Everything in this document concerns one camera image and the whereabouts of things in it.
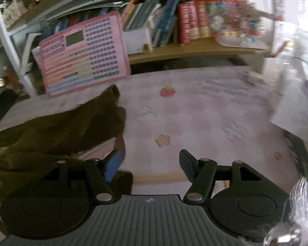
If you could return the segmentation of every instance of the bookshelf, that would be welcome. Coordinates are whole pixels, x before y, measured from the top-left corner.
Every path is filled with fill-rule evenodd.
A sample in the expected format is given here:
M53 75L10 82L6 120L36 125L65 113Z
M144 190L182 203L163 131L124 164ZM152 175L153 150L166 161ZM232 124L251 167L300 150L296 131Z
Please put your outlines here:
M87 0L43 0L38 5L22 15L13 26L6 29L0 9L0 39L2 46L17 73L20 82L24 85L27 93L34 97L37 92L28 75L21 75L21 53L25 45L27 33L41 32L47 25L46 19L57 14L60 10L66 10L75 5L84 3ZM277 1L273 0L275 11L277 10ZM274 33L273 46L277 44L278 34ZM154 48L151 53L134 54L129 56L131 64L150 62L155 60L166 60L171 58L181 58L200 55L237 55L237 54L255 54L255 49L248 48L230 48L220 46L214 39L201 39L193 41L187 46L169 44L165 47Z
M151 53L140 53L129 55L131 65L166 60L172 58L182 58L195 55L237 55L237 54L255 54L257 49L225 47L219 45L214 38L198 39L190 44L181 46L170 43L164 47L155 47Z

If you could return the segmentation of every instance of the fluffy white object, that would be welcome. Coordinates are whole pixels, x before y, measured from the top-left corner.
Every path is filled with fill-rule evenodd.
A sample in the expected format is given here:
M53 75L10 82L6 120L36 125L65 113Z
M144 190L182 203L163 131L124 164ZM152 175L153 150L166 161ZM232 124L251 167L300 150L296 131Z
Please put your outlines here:
M308 180L300 179L290 194L291 212L289 220L301 228L301 243L308 246Z

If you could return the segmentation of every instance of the blue book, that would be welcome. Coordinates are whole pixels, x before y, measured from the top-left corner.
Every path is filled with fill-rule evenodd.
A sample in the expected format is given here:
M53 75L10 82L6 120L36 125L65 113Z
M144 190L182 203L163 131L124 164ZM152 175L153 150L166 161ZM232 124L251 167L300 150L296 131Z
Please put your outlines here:
M43 30L42 39L46 39L55 33L56 24L52 24Z
M89 15L90 15L90 11L82 11L80 13L79 19L78 19L78 23L81 23L83 21L86 21L89 19Z
M164 16L165 18L163 19L162 23L163 27L161 28L161 36L158 42L160 47L165 46L169 41L175 19L176 8L179 1L180 0L172 0L172 3L168 8L167 14Z
M96 17L108 13L108 10L109 10L108 7L103 7L103 8L99 11L99 13L96 15Z
M161 35L162 39L159 41L160 47L163 47L168 43L168 41L171 37L171 34L172 34L173 25L174 25L175 20L176 20L175 15L169 17L167 25L166 25L166 27L165 27L162 35Z
M158 22L158 25L156 27L156 32L154 37L158 37L158 35L156 33L161 33L162 30L164 29L166 23L167 23L167 18L170 15L170 11L172 9L172 4L173 4L174 0L167 0L166 4L165 4L165 8L164 8L164 12L161 15L161 19Z
M59 28L58 28L58 32L64 30L67 28L67 24L68 24L69 20L68 18L63 18L60 22L59 22Z

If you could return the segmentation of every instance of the circular mount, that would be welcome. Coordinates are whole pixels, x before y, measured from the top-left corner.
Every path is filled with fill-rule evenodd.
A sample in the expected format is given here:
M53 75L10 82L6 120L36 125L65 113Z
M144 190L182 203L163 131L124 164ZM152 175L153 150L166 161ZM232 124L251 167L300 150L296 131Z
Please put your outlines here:
M202 200L203 196L200 193L192 192L187 194L186 198L189 201L200 201Z
M110 195L109 193L100 193L96 196L96 199L101 201L101 202L108 202L112 200L113 196Z
M288 193L241 161L233 162L230 180L229 188L210 199L209 215L233 236L263 241L265 234L253 231L288 215Z
M48 239L78 227L88 211L87 197L56 180L44 180L5 198L0 205L0 219L18 237Z

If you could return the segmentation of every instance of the paper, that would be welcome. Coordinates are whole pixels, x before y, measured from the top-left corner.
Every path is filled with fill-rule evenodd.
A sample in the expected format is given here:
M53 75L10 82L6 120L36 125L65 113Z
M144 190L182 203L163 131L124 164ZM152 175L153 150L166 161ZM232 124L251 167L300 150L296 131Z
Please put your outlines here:
M270 122L308 142L308 98L302 81L293 79Z

